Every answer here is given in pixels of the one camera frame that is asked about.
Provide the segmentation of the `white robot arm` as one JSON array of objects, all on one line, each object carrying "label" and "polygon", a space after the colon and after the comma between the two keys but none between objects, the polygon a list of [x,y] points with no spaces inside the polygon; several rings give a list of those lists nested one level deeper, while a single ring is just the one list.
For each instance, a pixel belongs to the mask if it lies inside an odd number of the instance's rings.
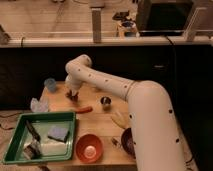
[{"label": "white robot arm", "polygon": [[83,54],[65,65],[65,83],[75,96],[84,82],[128,103],[138,171],[186,171],[175,112],[166,89],[155,81],[134,81],[91,68]]}]

